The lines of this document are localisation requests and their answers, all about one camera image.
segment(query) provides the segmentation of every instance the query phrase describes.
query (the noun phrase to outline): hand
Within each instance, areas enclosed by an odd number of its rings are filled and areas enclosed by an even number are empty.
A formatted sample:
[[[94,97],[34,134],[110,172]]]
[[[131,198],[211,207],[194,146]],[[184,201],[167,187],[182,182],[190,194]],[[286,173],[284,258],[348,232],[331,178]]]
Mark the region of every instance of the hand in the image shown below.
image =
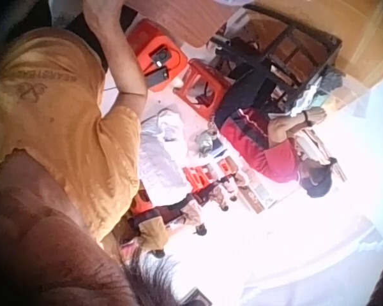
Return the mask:
[[[314,107],[307,110],[308,120],[314,124],[319,124],[326,119],[326,112],[322,107]]]
[[[84,0],[82,11],[85,21],[95,34],[119,25],[124,0]]]

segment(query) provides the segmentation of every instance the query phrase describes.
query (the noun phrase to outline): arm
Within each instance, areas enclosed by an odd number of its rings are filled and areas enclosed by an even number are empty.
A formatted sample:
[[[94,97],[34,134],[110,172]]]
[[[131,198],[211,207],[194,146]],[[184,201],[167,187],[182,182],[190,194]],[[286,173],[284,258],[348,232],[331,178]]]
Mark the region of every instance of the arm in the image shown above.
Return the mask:
[[[278,117],[271,120],[268,124],[268,144],[269,147],[275,147],[281,142],[284,142],[287,138],[287,132],[295,126],[298,126],[305,121],[303,113],[296,115],[295,117]]]
[[[306,122],[302,122],[302,123],[297,124],[296,126],[290,128],[287,131],[287,135],[288,135],[288,137],[293,137],[296,133],[298,133],[299,131],[302,131],[303,129],[306,129],[306,128],[308,128],[308,124]]]
[[[321,107],[314,107],[306,111],[308,120],[312,123],[318,124],[325,120],[326,112]],[[279,117],[271,120],[268,124],[268,143],[269,147],[275,147],[281,142],[284,142],[288,136],[287,132],[290,129],[300,128],[301,124],[308,124],[306,122],[305,114],[300,113],[295,117]]]
[[[142,115],[147,87],[144,74],[119,22],[123,1],[84,1],[84,16],[89,28],[101,43],[119,94],[110,113],[119,106]]]

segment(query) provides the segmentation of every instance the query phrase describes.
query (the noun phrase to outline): yellow shirt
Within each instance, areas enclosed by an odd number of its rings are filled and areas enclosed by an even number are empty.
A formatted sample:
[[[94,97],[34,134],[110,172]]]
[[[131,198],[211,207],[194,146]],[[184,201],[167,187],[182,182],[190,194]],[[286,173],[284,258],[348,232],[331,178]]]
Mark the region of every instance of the yellow shirt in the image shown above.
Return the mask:
[[[64,30],[27,33],[0,63],[0,163],[24,149],[63,187],[97,242],[139,188],[139,119],[123,106],[101,118],[104,78],[98,56]]]

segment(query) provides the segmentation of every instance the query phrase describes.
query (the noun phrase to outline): wooden board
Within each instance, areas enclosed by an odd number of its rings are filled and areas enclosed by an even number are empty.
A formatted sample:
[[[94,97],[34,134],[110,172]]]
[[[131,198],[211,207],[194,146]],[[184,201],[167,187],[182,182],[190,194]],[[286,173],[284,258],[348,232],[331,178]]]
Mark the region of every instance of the wooden board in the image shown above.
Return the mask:
[[[238,10],[213,0],[128,0],[126,5],[193,47],[205,45]]]

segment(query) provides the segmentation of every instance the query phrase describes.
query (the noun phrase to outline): watch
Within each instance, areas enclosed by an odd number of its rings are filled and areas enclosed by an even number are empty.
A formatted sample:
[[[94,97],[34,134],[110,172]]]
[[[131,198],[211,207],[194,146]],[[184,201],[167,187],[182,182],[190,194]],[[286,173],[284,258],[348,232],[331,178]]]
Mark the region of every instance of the watch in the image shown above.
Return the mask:
[[[309,121],[309,118],[308,118],[308,113],[306,112],[306,110],[303,110],[302,113],[304,114],[305,116],[305,122],[306,122],[306,125],[310,128],[313,126],[313,123],[311,121]]]

